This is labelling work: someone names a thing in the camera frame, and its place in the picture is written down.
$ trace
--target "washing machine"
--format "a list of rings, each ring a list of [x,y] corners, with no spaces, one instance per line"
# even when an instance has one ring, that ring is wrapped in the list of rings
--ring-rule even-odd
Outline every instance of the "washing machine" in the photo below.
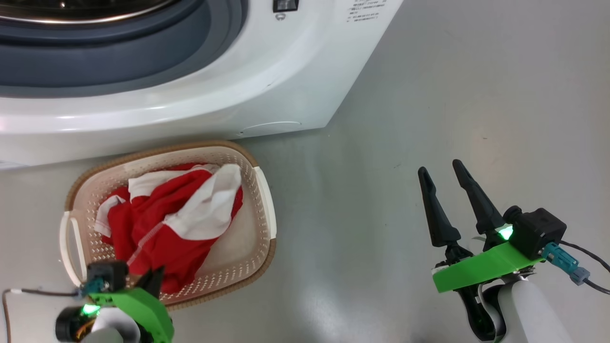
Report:
[[[324,127],[402,0],[0,0],[0,168]]]

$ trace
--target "robotic arm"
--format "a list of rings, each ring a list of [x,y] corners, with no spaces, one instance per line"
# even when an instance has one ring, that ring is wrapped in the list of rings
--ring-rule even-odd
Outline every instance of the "robotic arm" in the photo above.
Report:
[[[65,308],[56,320],[60,342],[170,343],[174,326],[159,301],[163,268],[149,271],[134,287],[126,288],[123,261],[95,262],[87,266],[81,296],[93,304]]]
[[[439,293],[459,294],[480,342],[571,343],[543,292],[527,279],[535,264],[548,261],[568,273],[574,283],[591,286],[590,273],[559,247],[565,244],[561,239],[566,224],[543,208],[523,213],[513,206],[501,216],[460,160],[453,161],[453,168],[468,194],[485,244],[478,255],[458,244],[461,235],[447,219],[428,171],[420,168],[430,239],[433,246],[445,247],[445,260],[432,270]],[[496,280],[503,284],[489,286]]]

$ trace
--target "plastic basket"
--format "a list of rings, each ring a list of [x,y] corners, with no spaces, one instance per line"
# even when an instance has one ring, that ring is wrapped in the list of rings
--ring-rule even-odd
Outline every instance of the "plastic basket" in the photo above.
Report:
[[[242,168],[243,206],[231,226],[212,246],[195,281],[175,294],[162,294],[168,309],[184,308],[247,286],[269,267],[276,245],[273,201],[263,171],[256,160],[232,142],[203,142],[171,146],[132,154],[84,173],[72,186],[60,224],[59,245],[63,264],[75,285],[86,279],[87,264],[113,259],[114,249],[93,230],[99,204],[115,189],[134,178],[189,162],[217,165],[238,164]],[[80,275],[68,249],[68,226],[76,240]]]

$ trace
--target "red clothing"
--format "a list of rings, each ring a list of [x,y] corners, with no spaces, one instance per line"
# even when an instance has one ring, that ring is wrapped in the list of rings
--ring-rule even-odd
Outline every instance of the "red clothing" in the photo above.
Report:
[[[194,164],[185,164],[172,170],[189,170]],[[102,237],[112,244],[117,259],[127,261],[129,271],[142,275],[149,269],[165,266],[162,291],[179,292],[195,279],[195,273],[205,261],[218,237],[204,240],[185,239],[164,224],[166,216],[177,213],[193,194],[213,174],[207,170],[194,170],[170,179],[157,186],[150,196],[135,197],[131,201],[127,187],[109,195],[127,199],[110,208],[108,224],[112,237]],[[235,194],[231,219],[242,207],[243,190]]]

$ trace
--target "door glass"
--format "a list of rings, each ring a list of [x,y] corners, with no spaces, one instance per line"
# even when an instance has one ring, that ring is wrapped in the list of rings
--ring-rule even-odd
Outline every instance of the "door glass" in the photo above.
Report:
[[[0,18],[46,24],[87,24],[132,18],[175,0],[0,0]]]

